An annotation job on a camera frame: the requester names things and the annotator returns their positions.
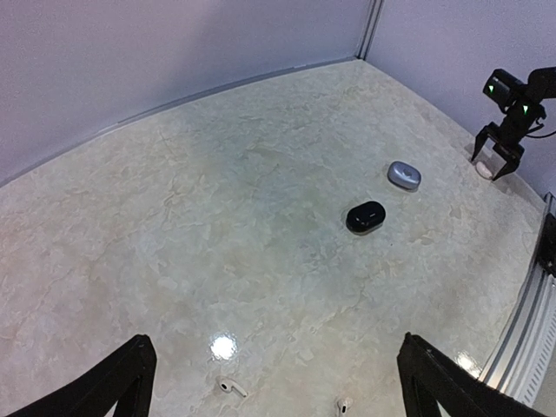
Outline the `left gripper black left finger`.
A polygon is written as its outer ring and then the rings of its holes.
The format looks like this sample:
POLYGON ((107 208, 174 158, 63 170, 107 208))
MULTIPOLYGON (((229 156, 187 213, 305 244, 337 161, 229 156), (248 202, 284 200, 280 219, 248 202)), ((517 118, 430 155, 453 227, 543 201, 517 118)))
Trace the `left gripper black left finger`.
POLYGON ((156 351, 137 334, 71 383, 13 416, 147 416, 156 372, 156 351))

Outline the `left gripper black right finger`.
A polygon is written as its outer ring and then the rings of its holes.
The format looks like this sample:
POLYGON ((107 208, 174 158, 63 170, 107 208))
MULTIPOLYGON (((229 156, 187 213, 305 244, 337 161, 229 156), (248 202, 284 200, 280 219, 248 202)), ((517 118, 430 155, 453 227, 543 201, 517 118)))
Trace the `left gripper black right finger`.
POLYGON ((542 414, 472 377, 417 334, 405 334, 397 355, 407 416, 514 416, 542 414))

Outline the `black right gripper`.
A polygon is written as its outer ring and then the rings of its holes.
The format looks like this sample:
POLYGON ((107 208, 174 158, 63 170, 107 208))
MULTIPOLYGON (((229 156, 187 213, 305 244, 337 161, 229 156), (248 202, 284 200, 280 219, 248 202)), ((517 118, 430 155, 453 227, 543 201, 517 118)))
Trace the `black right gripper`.
POLYGON ((495 143, 494 152, 506 161, 492 179, 493 182, 496 182, 501 177, 512 174, 519 167, 520 159, 524 153, 524 148, 520 142, 525 135, 525 133, 514 128, 489 123, 475 137, 471 162, 479 155, 487 140, 491 139, 495 143))

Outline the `pink round charging case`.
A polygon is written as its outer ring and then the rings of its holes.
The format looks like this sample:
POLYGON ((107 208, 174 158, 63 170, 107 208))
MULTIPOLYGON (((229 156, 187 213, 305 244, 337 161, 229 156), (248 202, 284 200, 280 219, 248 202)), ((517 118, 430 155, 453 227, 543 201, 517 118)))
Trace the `pink round charging case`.
POLYGON ((493 178, 491 170, 483 162, 477 162, 475 170, 484 179, 491 180, 493 178))

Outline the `blue-grey oval charging case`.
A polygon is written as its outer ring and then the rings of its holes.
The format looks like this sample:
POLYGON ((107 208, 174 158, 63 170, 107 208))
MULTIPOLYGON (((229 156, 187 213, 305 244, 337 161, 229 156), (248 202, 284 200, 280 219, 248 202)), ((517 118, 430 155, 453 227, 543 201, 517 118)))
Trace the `blue-grey oval charging case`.
POLYGON ((412 165, 402 161, 394 161, 388 167, 387 179, 401 189, 414 192, 420 186, 422 175, 412 165))

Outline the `black earbud charging case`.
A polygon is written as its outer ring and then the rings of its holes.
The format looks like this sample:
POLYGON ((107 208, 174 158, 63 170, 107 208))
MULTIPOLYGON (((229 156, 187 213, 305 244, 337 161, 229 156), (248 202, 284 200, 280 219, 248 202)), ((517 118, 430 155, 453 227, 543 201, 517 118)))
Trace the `black earbud charging case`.
POLYGON ((347 212, 345 225, 355 235, 367 235, 382 226, 386 214, 379 202, 364 202, 347 212))

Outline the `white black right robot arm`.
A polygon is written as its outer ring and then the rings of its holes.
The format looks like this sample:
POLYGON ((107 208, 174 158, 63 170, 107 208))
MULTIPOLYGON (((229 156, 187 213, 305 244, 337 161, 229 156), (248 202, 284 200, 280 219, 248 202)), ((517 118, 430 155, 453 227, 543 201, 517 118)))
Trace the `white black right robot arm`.
POLYGON ((493 152, 505 161, 492 177, 495 182, 519 167, 525 152, 520 144, 522 139, 546 139, 555 135, 554 132, 537 133, 544 128, 543 121, 546 120, 546 110, 541 103, 555 97, 555 68, 535 69, 525 83, 504 69, 495 69, 487 79, 483 93, 498 105, 504 118, 500 124, 490 122, 480 130, 475 137, 471 159, 475 160, 487 141, 492 141, 493 152))

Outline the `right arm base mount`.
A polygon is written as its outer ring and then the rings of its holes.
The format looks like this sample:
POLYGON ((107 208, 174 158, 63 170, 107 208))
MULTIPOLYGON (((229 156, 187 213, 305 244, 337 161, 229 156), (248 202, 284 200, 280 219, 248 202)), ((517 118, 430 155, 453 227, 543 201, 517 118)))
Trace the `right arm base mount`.
POLYGON ((538 264, 550 275, 556 275, 556 231, 555 216, 548 213, 545 217, 544 225, 540 233, 539 246, 537 251, 538 264))

